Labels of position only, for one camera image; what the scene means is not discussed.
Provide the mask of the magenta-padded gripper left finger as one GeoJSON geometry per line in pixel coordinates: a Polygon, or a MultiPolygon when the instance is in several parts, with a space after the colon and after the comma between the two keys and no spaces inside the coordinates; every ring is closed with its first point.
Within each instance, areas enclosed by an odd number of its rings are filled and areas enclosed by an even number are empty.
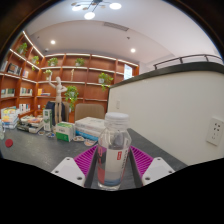
{"type": "Polygon", "coordinates": [[[76,157],[65,157],[53,170],[52,174],[81,187],[90,188],[96,166],[97,146],[93,146],[76,157]]]}

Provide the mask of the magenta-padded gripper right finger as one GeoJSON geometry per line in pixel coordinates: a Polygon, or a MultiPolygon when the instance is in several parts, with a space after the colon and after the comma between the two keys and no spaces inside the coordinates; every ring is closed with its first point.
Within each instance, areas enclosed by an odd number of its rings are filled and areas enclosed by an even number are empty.
{"type": "Polygon", "coordinates": [[[161,157],[151,157],[134,146],[130,147],[129,158],[137,188],[174,173],[174,169],[161,157]]]}

